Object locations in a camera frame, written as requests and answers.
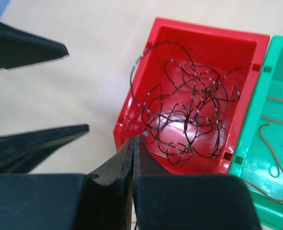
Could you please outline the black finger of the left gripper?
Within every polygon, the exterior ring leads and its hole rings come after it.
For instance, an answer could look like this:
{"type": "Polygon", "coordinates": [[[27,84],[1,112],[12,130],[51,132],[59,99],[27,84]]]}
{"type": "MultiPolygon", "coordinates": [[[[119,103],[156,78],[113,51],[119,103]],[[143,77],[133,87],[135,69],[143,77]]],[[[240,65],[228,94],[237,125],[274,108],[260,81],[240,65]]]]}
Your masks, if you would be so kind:
{"type": "Polygon", "coordinates": [[[69,55],[63,43],[0,22],[0,69],[51,61],[69,55]]]}
{"type": "Polygon", "coordinates": [[[28,173],[89,130],[88,124],[78,124],[0,136],[0,174],[28,173]]]}

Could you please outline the green plastic bin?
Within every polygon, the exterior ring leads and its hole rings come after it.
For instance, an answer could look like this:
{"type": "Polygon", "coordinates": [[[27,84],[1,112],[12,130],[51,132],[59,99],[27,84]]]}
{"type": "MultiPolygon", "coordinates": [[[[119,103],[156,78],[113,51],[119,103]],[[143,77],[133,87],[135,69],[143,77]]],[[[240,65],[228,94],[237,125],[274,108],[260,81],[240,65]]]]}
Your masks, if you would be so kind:
{"type": "Polygon", "coordinates": [[[228,172],[248,187],[260,222],[283,230],[283,36],[270,41],[228,172]]]}

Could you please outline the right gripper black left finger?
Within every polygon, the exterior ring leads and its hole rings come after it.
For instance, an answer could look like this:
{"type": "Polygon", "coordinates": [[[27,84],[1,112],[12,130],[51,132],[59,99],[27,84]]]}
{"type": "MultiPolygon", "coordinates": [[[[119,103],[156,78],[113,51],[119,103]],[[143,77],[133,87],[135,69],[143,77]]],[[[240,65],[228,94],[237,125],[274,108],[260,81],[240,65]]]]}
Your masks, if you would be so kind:
{"type": "Polygon", "coordinates": [[[76,230],[129,230],[132,219],[134,138],[85,176],[76,230]]]}

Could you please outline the red plastic bin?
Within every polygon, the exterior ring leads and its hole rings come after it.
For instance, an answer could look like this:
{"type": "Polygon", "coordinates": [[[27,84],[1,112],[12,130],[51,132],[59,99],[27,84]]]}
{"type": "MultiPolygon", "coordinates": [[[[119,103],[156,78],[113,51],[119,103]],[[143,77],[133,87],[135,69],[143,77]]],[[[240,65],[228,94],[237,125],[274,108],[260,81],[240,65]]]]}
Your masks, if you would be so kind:
{"type": "Polygon", "coordinates": [[[227,173],[269,41],[156,18],[129,74],[115,147],[142,136],[170,173],[227,173]]]}

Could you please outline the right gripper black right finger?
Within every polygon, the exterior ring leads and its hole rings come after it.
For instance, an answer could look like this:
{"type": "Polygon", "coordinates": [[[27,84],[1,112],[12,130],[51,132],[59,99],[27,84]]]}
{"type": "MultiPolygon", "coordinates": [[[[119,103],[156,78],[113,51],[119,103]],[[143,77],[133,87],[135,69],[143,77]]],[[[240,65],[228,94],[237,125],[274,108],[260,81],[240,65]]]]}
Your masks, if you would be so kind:
{"type": "Polygon", "coordinates": [[[134,145],[133,198],[140,230],[175,230],[179,190],[170,174],[148,151],[143,137],[134,145]]]}

